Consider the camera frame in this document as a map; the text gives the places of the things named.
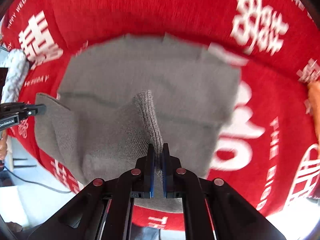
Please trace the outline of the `grey knitted sweater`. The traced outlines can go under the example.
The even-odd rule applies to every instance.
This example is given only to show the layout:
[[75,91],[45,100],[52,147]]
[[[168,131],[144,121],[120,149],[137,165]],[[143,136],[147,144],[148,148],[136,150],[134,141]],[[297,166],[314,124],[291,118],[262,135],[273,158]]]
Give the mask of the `grey knitted sweater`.
[[39,93],[37,145],[82,184],[110,180],[155,148],[155,195],[136,205],[180,213],[162,190],[161,153],[199,177],[209,170],[221,127],[230,122],[240,71],[199,45],[170,37],[122,37],[73,57],[59,99]]

